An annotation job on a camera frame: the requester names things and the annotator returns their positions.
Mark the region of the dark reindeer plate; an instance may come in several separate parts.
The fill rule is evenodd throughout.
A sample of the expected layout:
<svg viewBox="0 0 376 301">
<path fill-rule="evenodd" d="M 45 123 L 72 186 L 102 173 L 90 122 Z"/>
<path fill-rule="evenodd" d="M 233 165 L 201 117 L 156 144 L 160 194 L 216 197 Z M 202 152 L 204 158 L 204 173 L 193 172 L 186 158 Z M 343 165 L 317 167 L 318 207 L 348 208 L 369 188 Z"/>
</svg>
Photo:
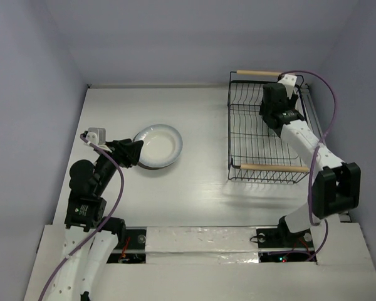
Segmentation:
<svg viewBox="0 0 376 301">
<path fill-rule="evenodd" d="M 138 162 L 137 165 L 139 167 L 143 168 L 143 169 L 155 171 L 155 170 L 168 168 L 168 167 L 172 166 L 173 164 L 169 164 L 168 166 L 163 166 L 163 167 L 151 167 L 151 166 L 146 166 L 145 164 L 142 164 L 141 162 Z"/>
</svg>

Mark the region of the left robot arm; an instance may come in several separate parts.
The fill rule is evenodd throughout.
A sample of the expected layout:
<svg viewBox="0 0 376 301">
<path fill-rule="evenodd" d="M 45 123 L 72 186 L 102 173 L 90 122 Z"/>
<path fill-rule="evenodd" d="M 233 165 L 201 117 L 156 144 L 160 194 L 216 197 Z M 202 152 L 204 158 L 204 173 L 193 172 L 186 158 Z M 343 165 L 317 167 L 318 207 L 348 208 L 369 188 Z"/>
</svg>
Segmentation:
<svg viewBox="0 0 376 301">
<path fill-rule="evenodd" d="M 144 143 L 123 139 L 96 144 L 90 136 L 85 132 L 80 138 L 98 158 L 79 160 L 70 168 L 62 259 L 39 300 L 91 300 L 111 252 L 128 243 L 124 220 L 113 217 L 121 198 L 106 213 L 102 194 L 115 173 L 137 165 Z"/>
</svg>

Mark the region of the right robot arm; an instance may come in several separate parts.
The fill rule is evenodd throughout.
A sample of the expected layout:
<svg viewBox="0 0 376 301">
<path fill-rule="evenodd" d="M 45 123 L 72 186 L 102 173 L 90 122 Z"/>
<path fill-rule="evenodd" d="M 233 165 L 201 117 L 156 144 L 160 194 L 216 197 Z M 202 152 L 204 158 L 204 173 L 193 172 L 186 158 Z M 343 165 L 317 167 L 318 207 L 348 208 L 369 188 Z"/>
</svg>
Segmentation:
<svg viewBox="0 0 376 301">
<path fill-rule="evenodd" d="M 308 199 L 296 211 L 279 219 L 276 239 L 292 245 L 302 232 L 325 218 L 359 205 L 361 170 L 332 153 L 297 111 L 297 95 L 288 95 L 282 83 L 263 86 L 259 114 L 309 168 Z"/>
</svg>

